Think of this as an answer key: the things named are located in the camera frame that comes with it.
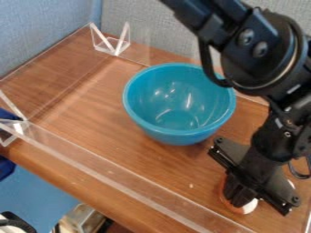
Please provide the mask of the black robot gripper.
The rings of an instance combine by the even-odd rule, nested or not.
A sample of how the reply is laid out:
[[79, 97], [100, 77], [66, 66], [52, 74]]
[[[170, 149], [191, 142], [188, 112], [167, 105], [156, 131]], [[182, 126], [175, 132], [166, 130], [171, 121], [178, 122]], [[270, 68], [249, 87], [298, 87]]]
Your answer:
[[302, 199], [282, 164], [265, 157], [255, 146], [216, 137], [208, 154], [226, 169], [223, 195], [237, 208], [262, 199], [286, 216], [301, 206]]

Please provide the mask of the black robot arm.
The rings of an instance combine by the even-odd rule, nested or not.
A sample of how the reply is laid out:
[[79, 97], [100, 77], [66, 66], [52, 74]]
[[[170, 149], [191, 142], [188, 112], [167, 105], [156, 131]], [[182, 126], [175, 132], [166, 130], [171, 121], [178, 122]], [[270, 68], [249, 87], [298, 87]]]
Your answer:
[[204, 73], [269, 103], [247, 146], [218, 137], [210, 156], [226, 168], [223, 197], [242, 208], [258, 198], [283, 215], [302, 200], [282, 167], [305, 157], [311, 178], [311, 36], [286, 15], [242, 0], [159, 0], [196, 35]]

